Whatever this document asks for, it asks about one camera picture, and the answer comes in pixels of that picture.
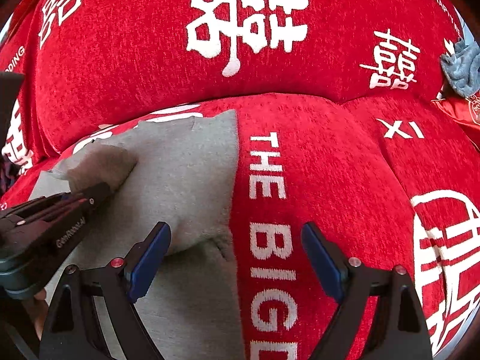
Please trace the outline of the person's left hand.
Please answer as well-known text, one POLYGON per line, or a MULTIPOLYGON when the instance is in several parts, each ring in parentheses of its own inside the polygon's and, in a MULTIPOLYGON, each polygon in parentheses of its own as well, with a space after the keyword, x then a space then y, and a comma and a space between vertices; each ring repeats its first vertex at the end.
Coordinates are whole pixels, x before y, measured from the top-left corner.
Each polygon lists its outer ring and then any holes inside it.
POLYGON ((44 324, 48 313, 47 291, 42 289, 34 295, 33 298, 24 301, 24 308, 28 312, 32 320, 35 332, 39 339, 41 339, 44 324))

